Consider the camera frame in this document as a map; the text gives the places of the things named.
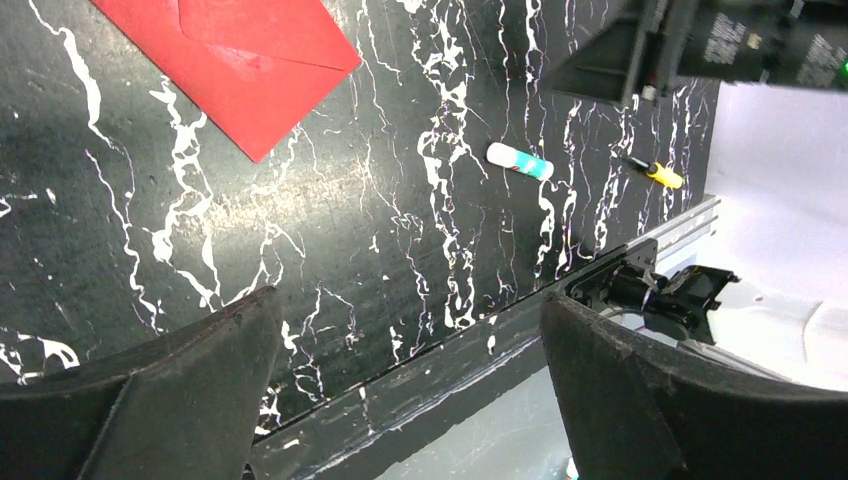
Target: white and teal glue stick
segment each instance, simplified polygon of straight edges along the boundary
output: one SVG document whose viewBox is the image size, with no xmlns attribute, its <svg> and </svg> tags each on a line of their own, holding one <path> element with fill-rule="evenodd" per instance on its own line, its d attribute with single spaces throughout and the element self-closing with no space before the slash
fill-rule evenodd
<svg viewBox="0 0 848 480">
<path fill-rule="evenodd" d="M 503 143 L 493 143 L 486 150 L 486 160 L 503 168 L 530 175 L 539 180 L 548 180 L 554 174 L 554 164 L 536 158 L 529 153 L 516 150 Z"/>
</svg>

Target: gray floor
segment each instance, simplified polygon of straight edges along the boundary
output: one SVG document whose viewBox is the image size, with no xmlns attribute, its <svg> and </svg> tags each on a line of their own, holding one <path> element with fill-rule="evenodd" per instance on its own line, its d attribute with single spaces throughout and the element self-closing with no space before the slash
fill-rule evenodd
<svg viewBox="0 0 848 480">
<path fill-rule="evenodd" d="M 570 457 L 545 368 L 379 479 L 564 479 Z"/>
</svg>

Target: teal label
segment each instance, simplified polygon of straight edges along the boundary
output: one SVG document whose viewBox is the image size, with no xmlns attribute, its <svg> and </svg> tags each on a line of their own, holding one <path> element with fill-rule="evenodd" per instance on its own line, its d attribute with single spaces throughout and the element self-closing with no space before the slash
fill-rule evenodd
<svg viewBox="0 0 848 480">
<path fill-rule="evenodd" d="M 541 179 L 545 175 L 546 167 L 544 160 L 524 152 L 518 152 L 515 156 L 515 166 L 512 169 Z"/>
</svg>

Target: envelope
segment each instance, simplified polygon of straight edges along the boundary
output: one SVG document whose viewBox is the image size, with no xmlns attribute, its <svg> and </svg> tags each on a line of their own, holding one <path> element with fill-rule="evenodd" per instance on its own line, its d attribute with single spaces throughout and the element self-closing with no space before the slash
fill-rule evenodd
<svg viewBox="0 0 848 480">
<path fill-rule="evenodd" d="M 254 162 L 359 65 L 321 0 L 91 0 Z"/>
</svg>

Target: black marble table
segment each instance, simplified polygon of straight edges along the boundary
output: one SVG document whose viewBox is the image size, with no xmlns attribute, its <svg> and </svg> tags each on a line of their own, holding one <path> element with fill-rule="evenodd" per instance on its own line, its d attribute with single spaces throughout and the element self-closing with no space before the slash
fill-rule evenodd
<svg viewBox="0 0 848 480">
<path fill-rule="evenodd" d="M 716 84 L 628 109 L 537 88 L 612 0 L 325 4 L 362 65 L 255 165 L 86 0 L 0 3 L 0 379 L 276 284 L 266 434 L 700 201 Z M 485 163 L 491 141 L 553 178 Z"/>
</svg>

